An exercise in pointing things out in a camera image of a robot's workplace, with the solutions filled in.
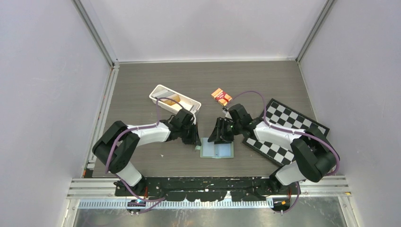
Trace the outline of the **mint green card holder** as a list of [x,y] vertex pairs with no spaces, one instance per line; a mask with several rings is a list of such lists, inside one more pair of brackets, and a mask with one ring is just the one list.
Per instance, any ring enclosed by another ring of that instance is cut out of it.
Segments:
[[196,146],[195,150],[200,152],[201,158],[233,158],[234,157],[234,144],[222,143],[215,144],[208,142],[207,138],[201,138],[201,145]]

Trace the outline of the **gold credit card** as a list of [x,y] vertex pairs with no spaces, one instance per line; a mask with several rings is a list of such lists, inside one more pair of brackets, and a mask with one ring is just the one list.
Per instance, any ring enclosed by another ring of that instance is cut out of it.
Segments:
[[181,100],[178,95],[171,95],[168,97],[161,98],[161,101],[169,106],[178,104]]

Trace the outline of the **white rectangular plastic tray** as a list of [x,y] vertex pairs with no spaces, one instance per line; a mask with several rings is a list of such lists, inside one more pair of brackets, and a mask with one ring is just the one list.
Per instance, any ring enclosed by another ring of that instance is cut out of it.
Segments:
[[157,103],[158,106],[173,114],[177,114],[184,108],[197,115],[201,108],[200,102],[160,84],[149,94],[149,98],[154,104]]

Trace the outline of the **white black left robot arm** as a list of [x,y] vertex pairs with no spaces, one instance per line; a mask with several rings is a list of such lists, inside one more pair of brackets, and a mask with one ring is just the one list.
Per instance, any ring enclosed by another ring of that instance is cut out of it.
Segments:
[[95,143],[92,153],[105,165],[107,172],[117,175],[127,184],[132,195],[139,196],[145,190],[145,183],[143,175],[131,163],[135,149],[178,138],[184,144],[201,145],[195,115],[186,109],[155,124],[132,126],[115,121]]

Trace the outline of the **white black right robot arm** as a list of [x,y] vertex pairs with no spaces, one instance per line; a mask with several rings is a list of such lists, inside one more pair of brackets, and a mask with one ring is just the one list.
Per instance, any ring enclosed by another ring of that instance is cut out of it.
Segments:
[[282,194],[289,185],[309,180],[317,183],[339,169],[340,158],[318,128],[291,129],[252,118],[241,104],[228,108],[224,118],[217,118],[208,142],[231,143],[236,135],[270,142],[292,152],[294,160],[272,173],[267,185],[271,192]]

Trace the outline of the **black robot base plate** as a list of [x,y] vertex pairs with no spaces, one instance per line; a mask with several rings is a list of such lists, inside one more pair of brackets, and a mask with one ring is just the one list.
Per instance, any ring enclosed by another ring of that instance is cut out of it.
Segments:
[[283,186],[268,177],[144,177],[135,187],[126,186],[122,180],[114,182],[115,195],[144,197],[150,202],[212,202],[229,196],[232,201],[263,201],[272,195],[288,198],[298,196],[298,183]]

